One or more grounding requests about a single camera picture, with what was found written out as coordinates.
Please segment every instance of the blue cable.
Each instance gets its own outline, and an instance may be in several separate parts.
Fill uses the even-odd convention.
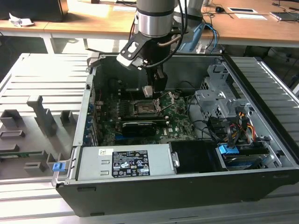
[[[214,49],[216,48],[216,44],[217,44],[217,34],[216,34],[216,31],[215,31],[211,26],[209,26],[209,25],[207,25],[207,24],[206,24],[206,26],[209,27],[209,28],[213,31],[213,35],[214,35],[214,37],[215,37],[214,47],[213,47],[213,49],[212,49],[212,51],[211,51],[211,53],[212,53],[212,52],[214,51]]]

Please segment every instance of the desk surface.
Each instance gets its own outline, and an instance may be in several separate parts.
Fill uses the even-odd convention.
[[[283,9],[272,5],[271,0],[214,0],[213,3],[221,4],[227,13],[231,13],[227,7],[252,8],[257,14],[265,14],[267,20],[239,19],[234,14],[215,13],[215,5],[203,7],[202,12],[215,14],[212,18],[213,26],[220,34],[223,40],[240,40],[247,41],[270,41],[270,42],[299,42],[299,23],[280,21],[269,15],[269,12],[283,12]],[[295,2],[280,2],[281,6],[290,11],[288,7],[299,8]],[[208,16],[204,16],[207,22],[210,22]],[[203,37],[210,35],[209,31],[204,32]]]
[[[0,31],[23,31],[23,32],[43,32],[49,22],[35,21],[34,26],[29,27],[14,27],[8,20],[0,20]]]
[[[113,11],[114,4],[68,0],[64,22],[49,22],[45,32],[129,35],[135,12]]]
[[[272,6],[272,0],[214,0],[221,4],[229,13],[227,7],[253,8],[258,14],[265,14],[267,20],[239,19],[234,14],[231,19],[227,14],[215,13],[215,5],[203,7],[203,12],[214,14],[213,26],[220,34],[220,40],[230,41],[267,41],[280,43],[299,42],[299,23],[278,22],[269,12],[283,12],[281,8]],[[94,35],[128,35],[133,12],[113,11],[111,4],[89,4],[77,0],[68,0],[69,13],[64,22],[35,22],[35,26],[16,28],[8,21],[0,21],[1,30],[31,31],[46,33],[94,34]],[[281,1],[281,6],[299,8],[295,2]],[[203,39],[212,38],[212,32],[205,30]]]

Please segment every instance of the table leg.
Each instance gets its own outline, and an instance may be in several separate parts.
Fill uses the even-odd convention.
[[[51,34],[41,34],[41,38],[43,38],[48,54],[55,54],[56,47]]]

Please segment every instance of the floor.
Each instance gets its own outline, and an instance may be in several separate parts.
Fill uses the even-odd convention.
[[[88,53],[84,48],[83,39],[55,38],[54,41],[57,53]],[[0,36],[0,42],[0,80],[8,73],[21,53],[47,53],[41,38]],[[89,48],[102,52],[119,52],[125,44],[126,40],[88,40]],[[246,50],[246,46],[236,45],[219,45],[219,48],[225,49],[231,56],[263,57],[268,51],[264,47],[252,47],[250,50]],[[292,77],[296,75],[299,77],[299,62],[295,63],[298,58],[299,51],[297,49],[270,48],[268,55],[263,60],[287,85],[290,85]]]

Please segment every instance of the motherboard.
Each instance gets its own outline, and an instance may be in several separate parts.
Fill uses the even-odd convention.
[[[122,99],[111,94],[98,102],[100,146],[166,144],[194,140],[184,97],[165,92],[156,99]]]

